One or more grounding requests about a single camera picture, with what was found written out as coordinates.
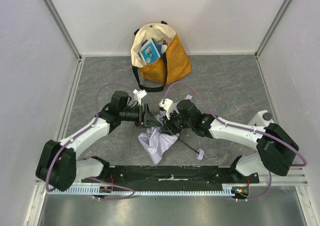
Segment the lavender folding umbrella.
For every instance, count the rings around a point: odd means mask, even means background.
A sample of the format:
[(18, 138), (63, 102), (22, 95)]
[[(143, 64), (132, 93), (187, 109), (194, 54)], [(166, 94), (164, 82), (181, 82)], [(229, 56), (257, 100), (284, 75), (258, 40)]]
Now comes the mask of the lavender folding umbrella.
[(203, 158), (215, 160), (217, 155), (209, 154), (201, 148), (198, 150), (194, 149), (186, 142), (180, 139), (180, 134), (165, 134), (160, 132), (160, 127), (151, 127), (146, 130), (145, 133), (140, 133), (138, 135), (138, 140), (142, 144), (143, 148), (146, 150), (147, 154), (151, 158), (151, 161), (157, 165), (163, 157), (165, 151), (167, 151), (176, 141), (180, 141), (185, 146), (189, 147), (191, 150), (195, 151), (196, 159), (201, 161)]

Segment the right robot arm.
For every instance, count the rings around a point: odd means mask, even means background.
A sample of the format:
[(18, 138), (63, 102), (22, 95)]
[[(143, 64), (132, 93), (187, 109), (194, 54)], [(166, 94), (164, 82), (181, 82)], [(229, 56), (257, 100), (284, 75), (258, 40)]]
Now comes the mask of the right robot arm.
[(261, 126), (229, 122), (218, 116), (201, 113), (189, 99), (178, 104), (162, 99), (159, 109), (165, 113), (160, 130), (162, 133), (175, 135), (184, 129), (191, 129), (200, 137), (228, 140), (253, 149), (255, 153), (238, 156), (233, 161), (230, 170), (235, 176), (268, 172), (286, 176), (299, 151), (294, 140), (274, 122)]

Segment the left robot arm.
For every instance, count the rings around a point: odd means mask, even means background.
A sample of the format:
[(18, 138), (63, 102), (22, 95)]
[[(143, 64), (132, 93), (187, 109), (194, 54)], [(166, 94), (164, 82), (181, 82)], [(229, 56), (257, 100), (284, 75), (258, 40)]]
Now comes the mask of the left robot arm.
[(150, 112), (142, 98), (145, 90), (134, 90), (134, 106), (130, 106), (131, 97), (124, 91), (115, 91), (110, 103), (83, 128), (60, 141), (49, 140), (45, 143), (35, 175), (45, 181), (46, 189), (66, 191), (75, 181), (89, 177), (98, 177), (107, 172), (109, 163), (92, 157), (79, 161), (78, 157), (94, 142), (110, 134), (123, 121), (133, 122), (135, 126), (151, 128), (159, 122)]

